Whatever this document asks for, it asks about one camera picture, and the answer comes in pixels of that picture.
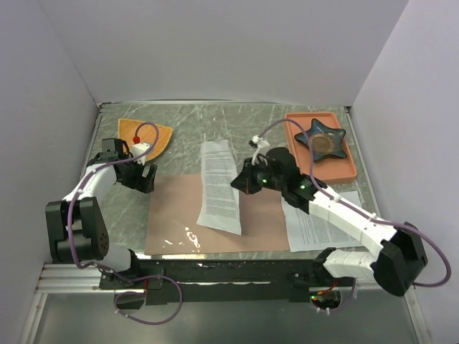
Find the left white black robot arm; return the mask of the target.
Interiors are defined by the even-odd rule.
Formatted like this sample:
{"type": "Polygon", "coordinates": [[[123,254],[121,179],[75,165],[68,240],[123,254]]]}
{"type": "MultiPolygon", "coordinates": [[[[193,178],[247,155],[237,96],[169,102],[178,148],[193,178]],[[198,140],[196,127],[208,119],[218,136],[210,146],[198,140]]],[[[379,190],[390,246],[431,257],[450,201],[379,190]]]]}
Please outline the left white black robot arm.
{"type": "Polygon", "coordinates": [[[144,194],[154,190],[157,166],[147,166],[146,158],[155,145],[142,143],[139,137],[131,147],[119,138],[102,140],[101,152],[88,161],[76,187],[62,200],[46,205],[49,250],[55,264],[116,271],[116,279],[127,288],[141,282],[142,270],[133,262],[133,252],[110,243],[100,203],[117,183],[144,194]]]}

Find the printed paper sheets stack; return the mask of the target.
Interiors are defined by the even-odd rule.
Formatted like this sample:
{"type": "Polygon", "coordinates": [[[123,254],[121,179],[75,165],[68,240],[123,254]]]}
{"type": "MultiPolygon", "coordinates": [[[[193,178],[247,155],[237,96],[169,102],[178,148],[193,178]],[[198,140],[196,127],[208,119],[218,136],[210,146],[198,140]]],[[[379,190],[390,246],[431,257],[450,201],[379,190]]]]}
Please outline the printed paper sheets stack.
{"type": "Polygon", "coordinates": [[[357,240],[333,224],[308,215],[281,199],[291,252],[322,251],[329,247],[361,247],[357,240]]]}

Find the single printed paper sheet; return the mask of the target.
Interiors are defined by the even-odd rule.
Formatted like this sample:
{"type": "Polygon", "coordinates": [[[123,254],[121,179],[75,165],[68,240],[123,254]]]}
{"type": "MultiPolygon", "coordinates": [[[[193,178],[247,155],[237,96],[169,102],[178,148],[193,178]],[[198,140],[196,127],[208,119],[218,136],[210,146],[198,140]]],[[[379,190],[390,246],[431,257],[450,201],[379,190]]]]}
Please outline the single printed paper sheet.
{"type": "Polygon", "coordinates": [[[240,196],[231,187],[236,176],[236,164],[228,140],[202,143],[202,207],[198,225],[238,236],[242,234],[240,196]]]}

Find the pink file folder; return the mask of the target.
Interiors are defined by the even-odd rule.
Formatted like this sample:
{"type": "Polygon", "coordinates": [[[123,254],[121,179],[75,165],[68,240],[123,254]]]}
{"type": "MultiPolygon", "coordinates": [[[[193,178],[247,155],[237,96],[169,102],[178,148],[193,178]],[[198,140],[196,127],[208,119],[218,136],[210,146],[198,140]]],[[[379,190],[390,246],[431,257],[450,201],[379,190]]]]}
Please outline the pink file folder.
{"type": "Polygon", "coordinates": [[[280,194],[240,194],[241,235],[197,224],[202,207],[199,174],[159,176],[151,194],[144,253],[211,254],[288,251],[280,194]]]}

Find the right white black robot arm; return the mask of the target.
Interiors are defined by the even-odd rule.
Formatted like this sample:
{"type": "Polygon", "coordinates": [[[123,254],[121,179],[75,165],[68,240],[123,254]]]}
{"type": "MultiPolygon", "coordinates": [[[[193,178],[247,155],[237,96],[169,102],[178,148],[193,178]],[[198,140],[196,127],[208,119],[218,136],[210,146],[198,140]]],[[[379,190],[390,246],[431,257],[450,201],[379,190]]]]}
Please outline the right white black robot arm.
{"type": "Polygon", "coordinates": [[[363,252],[325,249],[315,259],[313,276],[320,285],[336,279],[373,279],[401,297],[427,265],[420,233],[407,224],[385,224],[342,198],[323,181],[301,173],[287,148],[246,158],[231,186],[245,194],[263,188],[279,191],[292,207],[326,220],[365,247],[363,252]]]}

